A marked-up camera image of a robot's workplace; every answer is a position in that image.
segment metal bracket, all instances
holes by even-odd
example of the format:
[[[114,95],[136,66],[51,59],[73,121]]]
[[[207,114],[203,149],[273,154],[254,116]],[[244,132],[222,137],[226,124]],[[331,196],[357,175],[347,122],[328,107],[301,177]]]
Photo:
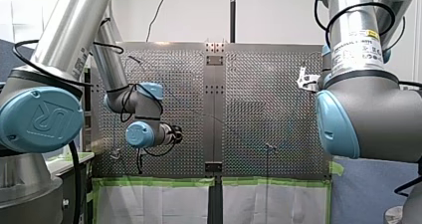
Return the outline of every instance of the metal bracket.
[[[306,67],[301,67],[299,73],[299,78],[297,80],[299,89],[309,91],[309,92],[318,92],[319,87],[317,85],[317,80],[320,75],[305,75]]]
[[[222,172],[222,162],[205,162],[205,172]]]
[[[207,66],[223,66],[223,57],[207,56]]]

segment silver robot arm segment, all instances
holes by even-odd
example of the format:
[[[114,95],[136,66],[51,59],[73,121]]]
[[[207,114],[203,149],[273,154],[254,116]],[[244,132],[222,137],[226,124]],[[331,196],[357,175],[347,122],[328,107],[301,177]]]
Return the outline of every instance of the silver robot arm segment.
[[[82,92],[70,83],[76,84],[83,72],[108,2],[58,1],[32,67],[14,69],[0,94],[3,149],[48,152],[78,135],[84,122]]]
[[[398,19],[410,4],[410,0],[380,1],[395,4],[391,9]],[[373,0],[322,2],[332,19],[349,6]],[[397,26],[379,37],[380,29],[388,26],[381,9],[355,7],[330,28],[330,78],[317,94],[319,138],[333,155],[418,162],[422,156],[421,93],[401,91],[398,79],[384,70],[382,48]]]
[[[115,45],[110,22],[100,26],[96,42]],[[118,53],[102,46],[93,46],[93,53],[105,84],[105,106],[120,113],[120,118],[123,113],[134,114],[135,121],[126,130],[126,141],[135,148],[179,143],[182,140],[181,128],[160,121],[162,85],[130,85]]]

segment metal frame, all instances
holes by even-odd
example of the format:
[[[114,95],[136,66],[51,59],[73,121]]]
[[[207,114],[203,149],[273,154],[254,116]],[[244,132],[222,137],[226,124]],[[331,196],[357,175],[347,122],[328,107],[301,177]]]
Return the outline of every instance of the metal frame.
[[[308,66],[307,70],[309,72],[317,73],[318,69],[320,68],[320,57],[318,55],[309,57],[309,54],[319,52],[321,46],[302,46],[302,45],[242,45],[242,44],[222,44],[222,43],[137,43],[137,42],[129,42],[129,43],[119,43],[119,45],[123,46],[125,48],[125,55],[122,55],[124,58],[127,54],[132,54],[136,52],[141,53],[147,53],[147,52],[153,52],[153,51],[160,51],[162,54],[166,53],[174,53],[176,56],[180,56],[182,58],[183,56],[190,56],[191,51],[195,51],[195,54],[197,56],[201,57],[201,61],[195,60],[195,66],[200,66],[202,69],[202,76],[199,79],[202,79],[202,85],[201,87],[195,88],[196,91],[199,91],[195,94],[195,96],[199,97],[199,100],[202,101],[202,105],[200,106],[202,108],[201,111],[197,111],[195,114],[196,118],[199,118],[203,125],[203,132],[202,137],[198,138],[198,141],[201,142],[199,146],[196,146],[198,148],[202,147],[202,150],[200,150],[198,153],[201,153],[202,157],[195,156],[195,159],[197,160],[184,160],[184,153],[183,153],[183,147],[175,147],[174,151],[176,151],[173,154],[168,155],[168,157],[164,156],[161,158],[152,158],[152,157],[145,157],[144,159],[144,165],[149,165],[148,163],[153,163],[153,165],[156,166],[165,166],[169,163],[183,163],[183,162],[201,162],[202,164],[199,165],[190,165],[190,167],[195,167],[200,170],[178,170],[175,173],[169,173],[168,171],[161,171],[160,169],[154,169],[155,173],[152,173],[151,171],[146,171],[142,175],[145,176],[158,176],[158,177],[169,177],[169,178],[181,178],[181,177],[218,177],[219,179],[221,176],[265,176],[266,171],[261,167],[256,167],[254,172],[239,172],[234,173],[232,171],[227,171],[230,169],[227,169],[227,165],[230,164],[230,161],[228,161],[230,157],[224,154],[224,138],[227,136],[227,124],[224,124],[225,119],[227,118],[226,114],[226,100],[227,100],[227,93],[232,92],[227,90],[227,86],[230,85],[230,80],[227,80],[227,74],[228,74],[228,67],[227,64],[230,62],[230,59],[228,54],[231,54],[233,52],[238,53],[263,53],[264,57],[265,54],[278,54],[277,59],[279,59],[278,62],[292,62],[298,65],[297,72],[300,71],[300,65],[302,65],[303,60],[307,60]],[[180,63],[180,66],[184,66],[183,62],[189,63],[188,60],[179,59],[175,61],[176,63]],[[292,80],[294,81],[297,76],[296,74],[291,74]],[[177,83],[176,80],[169,80],[169,85],[171,86],[171,82]],[[100,130],[100,122],[102,115],[105,115],[104,108],[101,107],[103,103],[103,90],[102,90],[102,83],[100,78],[98,77],[98,70],[95,64],[92,65],[92,83],[95,84],[94,88],[92,89],[92,99],[93,99],[93,108],[92,108],[92,123],[93,123],[93,134],[92,134],[92,141],[93,141],[93,147],[99,147],[102,146],[103,143],[106,141],[103,137],[101,137],[101,130]],[[287,86],[286,89],[294,89],[293,87]],[[304,94],[300,94],[298,96],[298,99],[303,99]],[[305,107],[308,112],[314,112],[314,107]],[[198,133],[190,133],[189,127],[186,130],[184,128],[184,131],[187,131],[188,139],[191,138],[189,135],[197,135]],[[316,140],[315,143],[313,143],[314,146],[319,146],[318,141]],[[310,162],[313,162],[317,160],[318,162],[322,163],[323,165],[322,169],[315,170],[314,172],[300,172],[295,173],[294,169],[290,172],[279,172],[282,167],[278,168],[272,168],[270,171],[270,176],[273,177],[289,177],[289,178],[298,178],[298,179],[330,179],[329,177],[329,156],[324,154],[322,151],[319,152],[317,148],[315,148],[316,156],[314,159],[310,160]],[[120,163],[119,161],[113,160],[111,157],[109,157],[109,152],[103,152],[103,154],[98,155],[98,159],[100,162],[97,162],[97,165],[101,165],[101,163],[104,161],[110,162],[112,164],[108,164],[110,166],[128,166],[131,170],[130,175],[136,175],[136,169],[135,169],[135,158],[136,158],[136,150],[131,149],[128,145],[123,143],[123,146],[121,147],[121,154],[123,158],[120,160],[130,160],[128,163]],[[263,158],[262,155],[258,155],[251,158]],[[271,156],[271,163],[272,165],[277,165],[277,158],[280,158],[279,155]],[[302,160],[301,163],[298,163],[298,165],[304,165],[307,160]],[[249,162],[249,159],[245,159],[245,165],[252,165],[253,162]],[[98,172],[96,168],[94,168],[94,173],[96,176],[116,176],[121,175],[118,173],[101,173]]]

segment black cable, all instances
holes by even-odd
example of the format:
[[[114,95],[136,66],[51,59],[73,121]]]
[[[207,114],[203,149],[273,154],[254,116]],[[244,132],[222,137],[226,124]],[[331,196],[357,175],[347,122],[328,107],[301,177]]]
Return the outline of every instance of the black cable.
[[[174,134],[176,134],[176,131],[174,130],[174,127],[172,126],[172,125],[170,125],[170,124],[168,124],[168,123],[165,123],[165,124],[167,124],[167,126],[169,126],[170,128],[171,128],[171,132],[172,133],[174,133]],[[151,152],[151,151],[149,151],[148,149],[146,149],[146,148],[144,148],[143,150],[146,152],[146,154],[148,154],[148,155],[150,155],[150,156],[153,156],[153,157],[160,157],[160,156],[165,156],[165,155],[167,155],[173,148],[174,148],[174,146],[176,145],[176,139],[174,139],[173,140],[173,143],[171,144],[171,146],[165,151],[165,152],[162,152],[162,153],[153,153],[153,152]]]
[[[157,7],[156,12],[155,12],[155,16],[154,16],[154,18],[153,18],[153,19],[152,19],[152,21],[149,23],[148,35],[146,36],[146,42],[148,42],[148,41],[149,41],[149,36],[151,35],[151,28],[152,28],[152,24],[154,24],[155,19],[157,19],[159,9],[161,8],[161,5],[162,5],[162,3],[163,3],[163,2],[164,2],[164,0],[161,0],[161,2],[159,3],[159,5],[158,5],[158,7]]]
[[[140,148],[137,149],[136,167],[137,167],[137,171],[138,171],[139,175],[142,174],[142,153],[140,151]]]
[[[94,85],[89,84],[89,83],[80,83],[80,82],[75,82],[75,81],[71,81],[71,80],[68,80],[68,79],[58,77],[58,76],[40,68],[40,67],[38,67],[37,65],[32,63],[30,60],[26,59],[18,50],[20,47],[22,47],[24,45],[34,44],[34,43],[38,43],[38,42],[39,42],[39,40],[28,40],[28,41],[18,42],[13,46],[13,54],[19,60],[21,60],[23,63],[25,63],[26,65],[28,65],[32,68],[34,68],[35,70],[37,70],[38,72],[40,72],[43,75],[49,76],[49,77],[54,78],[56,80],[59,80],[61,82],[72,84],[72,85],[75,85],[75,86],[82,86],[82,87],[93,87],[94,86]]]
[[[130,91],[125,93],[123,95],[123,98],[121,99],[121,112],[120,112],[120,121],[121,122],[127,122],[132,117],[132,113],[131,113],[126,119],[124,119],[123,114],[127,112],[127,109],[126,109],[127,103],[129,102],[131,94],[135,90],[136,90],[136,86],[132,85],[132,87],[130,88]]]
[[[403,17],[403,25],[402,25],[400,36],[397,38],[397,40],[391,46],[389,46],[387,49],[385,49],[385,51],[391,50],[395,45],[397,45],[398,42],[400,42],[401,38],[404,35],[405,30],[406,30],[406,18]]]
[[[382,31],[381,33],[379,33],[379,36],[382,36],[382,35],[384,35],[384,34],[386,34],[388,31],[390,31],[391,30],[391,28],[394,26],[394,24],[395,24],[395,14],[394,14],[394,11],[393,10],[391,10],[391,8],[390,7],[388,7],[387,5],[385,5],[385,4],[382,4],[382,3],[378,3],[378,2],[367,2],[367,3],[360,3],[360,4],[355,4],[355,5],[351,5],[351,6],[348,6],[348,7],[346,7],[346,8],[344,8],[344,9],[342,9],[341,11],[339,11],[337,14],[335,14],[332,18],[331,18],[331,20],[329,21],[329,23],[328,23],[328,25],[326,26],[326,29],[325,29],[325,42],[326,42],[326,45],[330,48],[330,42],[329,42],[329,30],[331,29],[331,27],[332,27],[332,25],[334,24],[334,22],[339,18],[339,17],[341,17],[343,14],[345,14],[347,11],[349,11],[349,10],[351,10],[351,9],[353,9],[353,8],[356,8],[356,7],[367,7],[367,6],[372,6],[372,7],[380,7],[380,8],[383,8],[383,9],[385,9],[385,11],[387,11],[389,14],[390,14],[390,16],[391,16],[391,23],[390,23],[390,25],[387,27],[387,29],[385,29],[385,31]]]
[[[315,4],[314,4],[314,17],[315,17],[315,19],[316,19],[316,23],[324,30],[324,31],[326,31],[326,27],[322,24],[322,22],[319,20],[319,16],[318,16],[318,14],[317,14],[317,4],[318,4],[318,0],[316,0],[315,1]]]
[[[111,21],[111,18],[104,18],[104,19],[102,20],[102,23],[100,24],[100,27],[101,27],[102,25],[104,25],[105,23],[110,22],[110,21]]]
[[[75,174],[75,213],[74,213],[74,224],[80,223],[81,217],[81,206],[82,206],[82,178],[81,168],[79,163],[78,151],[75,142],[72,140],[69,143],[69,149],[72,154],[72,163],[74,165]]]
[[[102,46],[102,47],[108,47],[108,48],[115,48],[118,49],[118,51],[116,51],[119,55],[124,53],[124,48],[117,46],[117,45],[113,45],[113,44],[106,44],[106,43],[99,43],[99,42],[94,42],[95,45],[97,46]]]
[[[417,177],[417,178],[413,179],[412,181],[410,181],[410,182],[408,182],[408,183],[406,183],[406,184],[404,184],[404,185],[401,185],[401,186],[397,187],[397,188],[394,190],[394,193],[395,193],[395,194],[398,194],[398,195],[400,195],[400,196],[405,196],[405,197],[408,197],[408,196],[409,196],[409,194],[404,193],[404,192],[402,192],[402,191],[404,191],[405,189],[407,189],[407,188],[409,188],[409,187],[412,187],[412,186],[414,186],[414,185],[416,185],[416,184],[418,184],[418,183],[421,183],[421,182],[422,182],[422,176],[419,176],[419,177]]]
[[[421,83],[399,81],[398,84],[399,85],[403,85],[403,86],[417,87],[417,88],[422,89],[422,84]]]
[[[176,142],[173,142],[172,144],[171,144],[171,146],[165,151],[165,152],[162,152],[162,153],[159,153],[159,154],[156,154],[156,153],[152,153],[152,152],[150,152],[150,151],[148,151],[148,149],[146,149],[146,148],[144,148],[143,150],[148,154],[148,155],[150,155],[150,156],[153,156],[153,157],[160,157],[160,156],[165,156],[165,155],[167,155],[173,148],[174,148],[174,146],[176,145]]]

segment green tape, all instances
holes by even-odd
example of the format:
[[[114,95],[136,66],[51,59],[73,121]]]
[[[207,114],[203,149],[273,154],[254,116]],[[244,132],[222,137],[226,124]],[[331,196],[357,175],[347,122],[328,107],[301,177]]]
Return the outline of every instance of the green tape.
[[[213,178],[168,179],[154,177],[117,177],[95,178],[98,186],[161,186],[161,187],[204,187],[214,185]]]
[[[298,187],[328,187],[330,186],[329,180],[296,180],[289,178],[267,178],[265,177],[223,177],[223,185],[225,186],[242,186],[242,185],[259,185],[271,184],[278,186],[298,186]]]
[[[99,195],[100,195],[100,186],[97,182],[93,181],[93,197],[94,197],[94,203],[93,203],[93,223],[97,224],[97,207],[99,206]]]
[[[332,182],[329,183],[326,191],[326,211],[325,211],[325,223],[331,223],[331,189],[332,189]]]
[[[344,167],[338,162],[331,161],[329,163],[329,172],[331,174],[342,176],[344,174]]]
[[[92,192],[87,193],[87,203],[94,200],[94,194]]]

